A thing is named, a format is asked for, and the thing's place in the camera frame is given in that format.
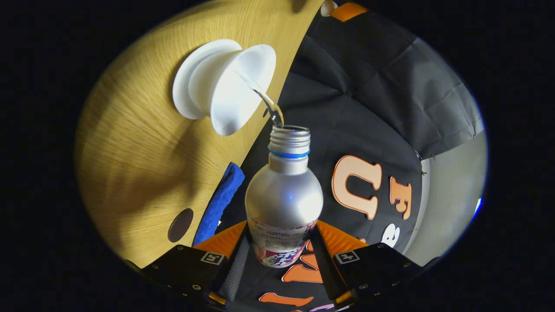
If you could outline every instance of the black background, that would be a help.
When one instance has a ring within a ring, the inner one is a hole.
[[[185,310],[182,301],[127,268],[94,232],[77,191],[72,152],[79,112],[102,71],[142,34],[194,3],[15,4],[2,12],[8,56],[1,62],[1,94],[9,139],[8,292],[2,300],[16,310]],[[390,309],[490,310],[502,303],[528,310],[541,303],[537,299],[549,289],[541,286],[547,284],[549,247],[540,241],[552,209],[541,199],[552,185],[546,138],[553,113],[536,88],[548,87],[553,72],[541,45],[550,36],[542,21],[552,2],[527,8],[486,1],[365,5],[420,36],[458,71],[481,106],[491,152],[481,213],[445,260]]]

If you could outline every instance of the bottle label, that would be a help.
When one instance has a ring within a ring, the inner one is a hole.
[[[255,243],[256,257],[272,268],[291,265],[302,253],[316,221],[296,228],[277,228],[249,216],[249,231]]]

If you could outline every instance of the round hole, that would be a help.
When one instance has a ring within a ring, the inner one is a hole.
[[[180,240],[191,226],[193,221],[193,210],[187,208],[180,212],[173,220],[168,230],[168,239],[170,242],[175,243]]]

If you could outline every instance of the blue sponge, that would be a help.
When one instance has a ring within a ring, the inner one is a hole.
[[[245,175],[241,168],[234,163],[230,163],[224,176],[221,178],[220,185],[218,185],[212,196],[212,200],[204,211],[203,218],[196,230],[193,246],[214,236],[214,232],[216,232],[218,227],[218,221],[221,219],[225,207],[228,206],[244,179]]]

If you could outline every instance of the black cloth backdrop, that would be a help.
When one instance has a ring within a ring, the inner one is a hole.
[[[279,105],[286,124],[311,130],[309,168],[324,192],[320,220],[369,244],[379,242],[393,223],[400,228],[395,245],[399,252],[407,246],[420,210],[420,157],[443,153],[483,131],[473,97],[446,62],[421,39],[371,13],[345,23],[316,16],[291,66]],[[246,219],[246,188],[268,163],[270,131],[268,122],[246,156],[241,166],[245,181],[224,210],[217,233]],[[378,197],[373,220],[333,197],[334,167],[345,155],[382,166],[378,190],[356,177],[347,181],[355,195]],[[407,220],[389,202],[391,176],[412,185],[412,212]],[[322,284],[282,282],[286,272],[287,268],[261,265],[250,250],[233,306],[243,311],[291,310],[258,302],[264,293],[313,296],[303,310],[330,303]]]

